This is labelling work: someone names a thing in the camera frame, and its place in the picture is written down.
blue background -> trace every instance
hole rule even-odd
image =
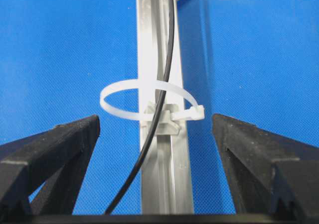
[[[0,0],[0,144],[99,115],[101,135],[74,210],[101,214],[139,153],[134,121],[99,107],[137,77],[135,0]],[[206,109],[188,123],[196,213],[233,213],[213,113],[309,144],[319,140],[319,0],[181,0],[185,88]],[[137,111],[137,92],[110,97]],[[115,214],[141,212],[140,177]]]

metal rail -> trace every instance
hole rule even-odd
[[[168,40],[168,0],[137,1],[138,76],[148,82],[163,77]],[[175,9],[175,36],[169,82],[182,87],[179,34]],[[148,103],[156,103],[158,93],[139,89],[139,110],[149,110]],[[184,109],[184,100],[167,93],[166,104],[171,109]],[[191,214],[193,197],[185,121],[176,122],[178,135],[158,135],[153,139],[142,167],[143,214]],[[142,148],[147,128],[140,125]]]

black wire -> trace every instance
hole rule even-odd
[[[167,49],[167,56],[166,56],[166,64],[165,64],[165,72],[163,76],[163,80],[168,82],[169,80],[169,74],[170,74],[170,68],[171,68],[171,60],[173,56],[173,47],[174,47],[174,1],[169,1],[169,32],[168,32],[168,49]],[[134,178],[136,177],[137,173],[139,172],[144,159],[147,155],[147,152],[150,148],[150,145],[152,143],[156,128],[159,123],[160,114],[164,105],[164,100],[166,96],[166,91],[160,91],[159,94],[159,100],[156,104],[155,113],[153,116],[153,120],[151,123],[150,130],[148,132],[148,135],[146,137],[144,146],[141,150],[141,153],[139,155],[139,158],[137,159],[133,169],[131,170],[131,173],[129,174],[127,180],[125,181],[124,185],[121,187],[119,192],[116,194],[112,202],[109,204],[108,208],[105,210],[104,214],[108,215],[111,214],[114,208],[117,206],[117,204],[120,202],[128,188],[130,187],[131,183],[133,182]]]

blue surface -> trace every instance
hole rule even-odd
[[[137,77],[135,0],[0,0],[0,144],[93,113],[101,135],[75,214],[100,214],[139,150],[138,124],[99,93]],[[184,85],[206,109],[188,123],[196,213],[233,213],[213,113],[309,144],[319,140],[319,0],[181,0]],[[137,110],[136,92],[110,97]],[[140,178],[116,214],[140,213]]]

white cable tie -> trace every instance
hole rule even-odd
[[[115,108],[108,104],[104,99],[115,92],[132,90],[132,89],[152,89],[152,90],[162,90],[173,92],[177,95],[182,96],[184,99],[189,101],[192,105],[191,108],[183,111],[172,112],[170,114],[171,120],[200,120],[205,118],[204,106],[198,105],[195,98],[186,90],[176,85],[170,84],[165,81],[150,81],[145,84],[146,81],[139,79],[124,80],[112,83],[105,87],[100,94],[100,105],[108,113],[115,115],[120,118],[139,120],[139,121],[152,121],[152,113],[138,113],[138,112],[129,112],[124,111],[118,108]]]

